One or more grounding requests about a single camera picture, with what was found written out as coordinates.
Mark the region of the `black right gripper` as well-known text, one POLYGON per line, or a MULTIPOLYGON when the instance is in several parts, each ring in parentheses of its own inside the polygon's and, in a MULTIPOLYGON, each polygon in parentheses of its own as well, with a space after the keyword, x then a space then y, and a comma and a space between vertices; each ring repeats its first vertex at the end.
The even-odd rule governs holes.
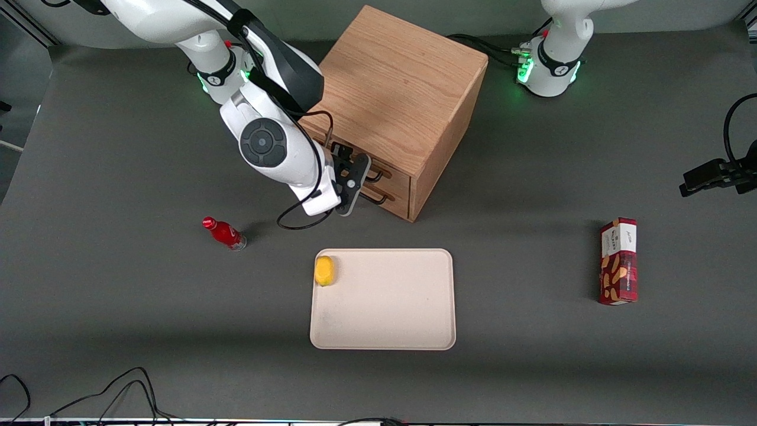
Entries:
POLYGON ((360 161, 361 154, 355 153, 351 146, 338 143, 338 154, 330 154, 333 168, 334 180, 349 180, 351 178, 352 162, 360 161))

